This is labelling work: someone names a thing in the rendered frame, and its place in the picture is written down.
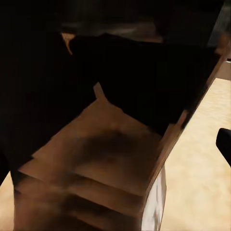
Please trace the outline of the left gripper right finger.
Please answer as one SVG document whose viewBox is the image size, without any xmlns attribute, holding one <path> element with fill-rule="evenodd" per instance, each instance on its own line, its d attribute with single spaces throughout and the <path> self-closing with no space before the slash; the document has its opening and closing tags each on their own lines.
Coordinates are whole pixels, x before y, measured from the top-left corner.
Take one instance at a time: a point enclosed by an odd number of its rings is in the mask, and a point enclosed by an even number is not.
<svg viewBox="0 0 231 231">
<path fill-rule="evenodd" d="M 216 146 L 231 166 L 231 130 L 220 128 L 218 131 Z"/>
</svg>

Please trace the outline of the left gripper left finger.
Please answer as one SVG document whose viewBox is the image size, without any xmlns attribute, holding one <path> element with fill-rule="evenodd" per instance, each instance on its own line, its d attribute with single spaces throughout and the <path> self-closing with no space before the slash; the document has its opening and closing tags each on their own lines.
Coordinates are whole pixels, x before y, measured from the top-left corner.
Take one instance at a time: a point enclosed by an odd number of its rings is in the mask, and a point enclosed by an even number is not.
<svg viewBox="0 0 231 231">
<path fill-rule="evenodd" d="M 0 151 L 0 186 L 10 172 L 9 165 Z"/>
</svg>

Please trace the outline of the bottle of coffee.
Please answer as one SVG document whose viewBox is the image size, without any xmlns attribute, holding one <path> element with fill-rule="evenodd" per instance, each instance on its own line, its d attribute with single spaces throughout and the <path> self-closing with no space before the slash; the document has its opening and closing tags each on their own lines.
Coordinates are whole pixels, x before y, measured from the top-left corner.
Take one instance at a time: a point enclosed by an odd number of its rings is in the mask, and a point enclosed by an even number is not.
<svg viewBox="0 0 231 231">
<path fill-rule="evenodd" d="M 231 54 L 231 0 L 0 0 L 13 231 L 160 231 L 165 164 Z"/>
</svg>

